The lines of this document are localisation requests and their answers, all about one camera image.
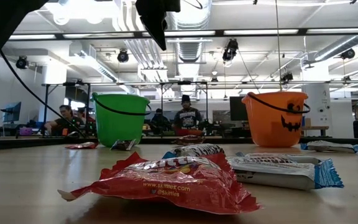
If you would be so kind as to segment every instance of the shirt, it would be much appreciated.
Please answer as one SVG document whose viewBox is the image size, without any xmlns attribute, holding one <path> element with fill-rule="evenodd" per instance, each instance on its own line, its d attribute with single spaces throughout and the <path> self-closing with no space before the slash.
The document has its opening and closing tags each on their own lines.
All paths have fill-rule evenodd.
<svg viewBox="0 0 358 224">
<path fill-rule="evenodd" d="M 68 121 L 71 122 L 72 124 L 74 124 L 77 128 L 80 125 L 84 125 L 84 122 L 82 121 L 82 119 L 78 118 L 78 117 L 72 117 Z M 63 129 L 65 129 L 65 128 L 68 129 L 69 133 L 75 131 L 75 129 L 73 127 L 71 127 L 63 118 L 56 119 L 55 122 L 58 125 L 56 128 L 58 130 L 58 132 L 63 131 Z"/>
<path fill-rule="evenodd" d="M 174 124 L 178 127 L 192 128 L 201 121 L 201 113 L 196 108 L 182 109 L 175 115 Z"/>
</svg>

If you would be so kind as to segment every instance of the fluorescent light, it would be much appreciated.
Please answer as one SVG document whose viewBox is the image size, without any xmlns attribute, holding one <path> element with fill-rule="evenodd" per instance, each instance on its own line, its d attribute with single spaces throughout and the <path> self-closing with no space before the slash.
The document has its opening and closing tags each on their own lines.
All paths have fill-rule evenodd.
<svg viewBox="0 0 358 224">
<path fill-rule="evenodd" d="M 296 34 L 298 29 L 280 29 L 279 34 Z M 225 30 L 223 35 L 266 35 L 266 34 L 277 34 L 277 30 Z"/>
<path fill-rule="evenodd" d="M 212 42 L 212 39 L 198 39 L 198 40 L 170 39 L 170 40 L 167 40 L 167 43 L 205 43 L 205 42 Z"/>
<path fill-rule="evenodd" d="M 358 33 L 358 28 L 308 29 L 307 34 Z"/>
<path fill-rule="evenodd" d="M 144 37 L 150 37 L 148 32 L 143 32 Z M 203 36 L 203 35 L 215 35 L 214 30 L 191 30 L 191 31 L 165 31 L 166 37 L 175 37 L 175 36 Z"/>
<path fill-rule="evenodd" d="M 63 34 L 64 38 L 66 39 L 78 39 L 78 38 L 104 38 L 104 37 L 133 37 L 134 34 L 131 32 L 116 32 L 116 33 L 109 33 L 109 34 Z"/>
<path fill-rule="evenodd" d="M 9 40 L 42 40 L 56 39 L 53 34 L 37 34 L 37 35 L 12 35 Z"/>
<path fill-rule="evenodd" d="M 144 82 L 144 83 L 122 83 L 123 85 L 160 85 L 157 82 Z"/>
</svg>

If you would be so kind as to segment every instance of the table surface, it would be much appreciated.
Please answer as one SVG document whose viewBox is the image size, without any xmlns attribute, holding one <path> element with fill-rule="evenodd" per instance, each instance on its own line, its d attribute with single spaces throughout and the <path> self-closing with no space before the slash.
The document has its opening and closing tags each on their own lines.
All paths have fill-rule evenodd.
<svg viewBox="0 0 358 224">
<path fill-rule="evenodd" d="M 173 145 L 140 145 L 144 159 L 160 159 Z M 255 145 L 222 145 L 228 156 L 236 152 L 300 152 L 298 147 L 264 149 Z M 213 215 L 175 207 L 94 194 L 73 202 L 61 199 L 57 189 L 89 185 L 102 168 L 111 168 L 131 152 L 68 150 L 44 146 L 0 150 L 0 223 L 358 223 L 358 155 L 307 152 L 332 158 L 344 189 L 310 192 L 246 185 L 264 209 L 240 215 Z"/>
</svg>

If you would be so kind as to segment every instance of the red candy wrapper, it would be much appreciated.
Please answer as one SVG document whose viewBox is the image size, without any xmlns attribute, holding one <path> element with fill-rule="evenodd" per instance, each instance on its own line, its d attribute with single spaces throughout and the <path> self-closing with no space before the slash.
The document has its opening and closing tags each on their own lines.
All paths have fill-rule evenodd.
<svg viewBox="0 0 358 224">
<path fill-rule="evenodd" d="M 58 190 L 72 201 L 87 193 L 126 199 L 168 200 L 179 207 L 216 214 L 252 212 L 260 208 L 227 163 L 224 154 L 147 161 L 135 152 L 98 181 L 72 192 Z"/>
<path fill-rule="evenodd" d="M 66 146 L 66 149 L 95 149 L 98 146 L 98 142 L 85 142 L 82 144 L 75 144 L 71 146 Z"/>
</svg>

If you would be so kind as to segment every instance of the security camera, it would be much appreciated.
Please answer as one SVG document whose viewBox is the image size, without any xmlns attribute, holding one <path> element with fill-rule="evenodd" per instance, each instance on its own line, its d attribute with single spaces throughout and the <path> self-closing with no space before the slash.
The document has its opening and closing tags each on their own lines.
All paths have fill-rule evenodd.
<svg viewBox="0 0 358 224">
<path fill-rule="evenodd" d="M 236 56 L 236 51 L 239 48 L 239 43 L 236 39 L 230 39 L 222 56 L 223 62 L 230 62 Z"/>
<path fill-rule="evenodd" d="M 117 60 L 121 63 L 125 63 L 129 60 L 129 56 L 126 49 L 122 49 L 119 51 Z"/>
<path fill-rule="evenodd" d="M 355 54 L 356 53 L 354 52 L 353 49 L 349 49 L 349 50 L 341 53 L 339 57 L 342 58 L 343 60 L 352 59 L 352 58 L 354 58 Z"/>
<path fill-rule="evenodd" d="M 18 69 L 28 69 L 29 61 L 27 60 L 27 56 L 19 56 L 19 59 L 16 61 L 16 68 Z"/>
</svg>

